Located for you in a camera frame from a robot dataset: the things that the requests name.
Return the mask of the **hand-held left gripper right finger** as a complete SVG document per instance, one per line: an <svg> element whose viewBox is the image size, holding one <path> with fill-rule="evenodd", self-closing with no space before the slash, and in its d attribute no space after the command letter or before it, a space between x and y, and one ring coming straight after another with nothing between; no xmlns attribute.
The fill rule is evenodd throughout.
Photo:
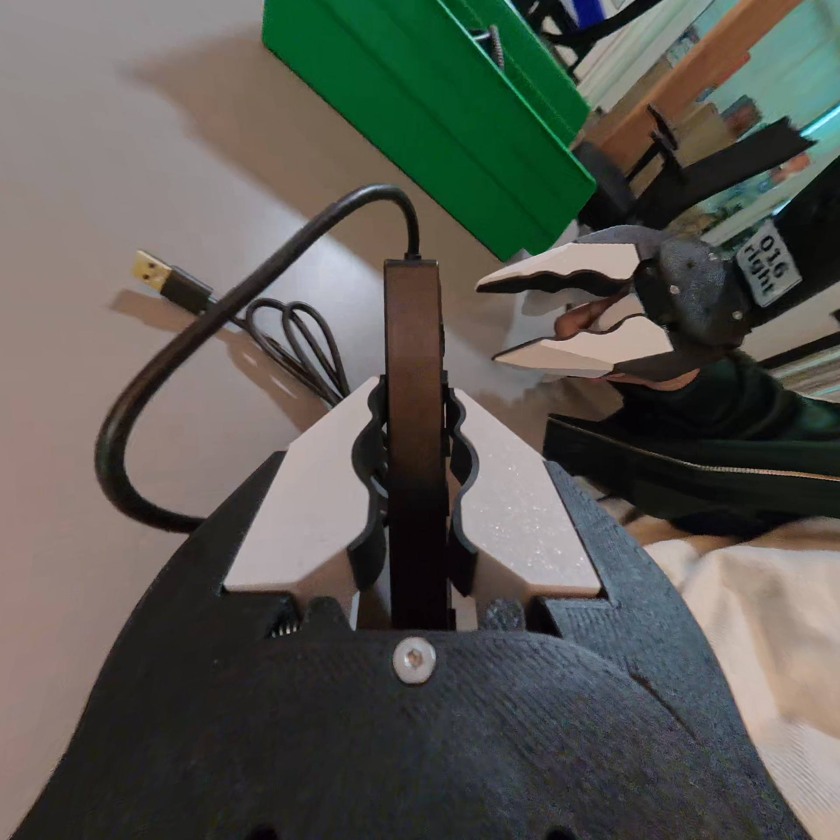
<svg viewBox="0 0 840 840"><path fill-rule="evenodd" d="M446 403L448 573L455 627L493 602L592 599L602 581L543 457L457 388Z"/></svg>

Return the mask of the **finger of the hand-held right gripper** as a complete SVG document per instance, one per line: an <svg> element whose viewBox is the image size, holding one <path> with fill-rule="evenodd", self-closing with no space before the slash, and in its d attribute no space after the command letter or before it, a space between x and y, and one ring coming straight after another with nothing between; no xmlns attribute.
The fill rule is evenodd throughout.
<svg viewBox="0 0 840 840"><path fill-rule="evenodd" d="M596 298L611 298L630 287L642 264L633 244L573 242L500 268L480 279L476 292L574 290Z"/></svg>
<svg viewBox="0 0 840 840"><path fill-rule="evenodd" d="M667 331L644 315L634 314L605 332L581 331L568 339L539 338L504 350L497 364L555 377L598 379L618 365L674 350Z"/></svg>

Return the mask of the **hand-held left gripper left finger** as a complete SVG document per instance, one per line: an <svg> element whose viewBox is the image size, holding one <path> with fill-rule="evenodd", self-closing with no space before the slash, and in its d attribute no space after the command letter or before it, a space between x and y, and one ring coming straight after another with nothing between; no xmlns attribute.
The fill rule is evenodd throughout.
<svg viewBox="0 0 840 840"><path fill-rule="evenodd" d="M227 592L292 596L300 612L334 599L350 627L385 566L385 384L373 377L281 460L224 580Z"/></svg>

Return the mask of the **green plastic bin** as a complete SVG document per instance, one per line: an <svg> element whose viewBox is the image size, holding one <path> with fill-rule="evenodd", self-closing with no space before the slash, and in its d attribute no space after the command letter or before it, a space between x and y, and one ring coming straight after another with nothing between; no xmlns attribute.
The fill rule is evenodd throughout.
<svg viewBox="0 0 840 840"><path fill-rule="evenodd" d="M500 260L548 249L595 191L571 152L589 107L510 2L268 1L261 35Z"/></svg>

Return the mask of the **person's right hand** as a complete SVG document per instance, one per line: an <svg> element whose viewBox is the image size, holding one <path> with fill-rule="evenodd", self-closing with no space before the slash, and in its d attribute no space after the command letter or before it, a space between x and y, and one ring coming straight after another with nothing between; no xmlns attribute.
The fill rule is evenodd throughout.
<svg viewBox="0 0 840 840"><path fill-rule="evenodd" d="M553 336L556 340L568 340L580 332L591 329L608 309L615 306L617 298L590 301L567 310L555 319Z"/></svg>

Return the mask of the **black office chair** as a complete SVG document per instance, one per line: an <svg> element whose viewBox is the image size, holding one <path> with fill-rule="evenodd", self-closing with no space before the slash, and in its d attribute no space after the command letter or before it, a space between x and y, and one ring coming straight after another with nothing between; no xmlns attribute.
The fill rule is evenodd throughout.
<svg viewBox="0 0 840 840"><path fill-rule="evenodd" d="M574 149L574 157L595 180L595 191L576 221L590 230L636 224L663 230L694 205L762 172L782 165L816 142L799 133L789 118L740 140L697 163L684 166L676 153L679 142L670 124L652 105L655 125L650 145L624 174L590 141Z"/></svg>

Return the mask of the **blue plastic bin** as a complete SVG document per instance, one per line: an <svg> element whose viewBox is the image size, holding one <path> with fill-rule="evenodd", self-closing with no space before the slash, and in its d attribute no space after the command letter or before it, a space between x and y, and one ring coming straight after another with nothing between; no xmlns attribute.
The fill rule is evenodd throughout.
<svg viewBox="0 0 840 840"><path fill-rule="evenodd" d="M586 30L604 23L620 10L621 2L614 1L562 1L571 16L574 29Z"/></svg>

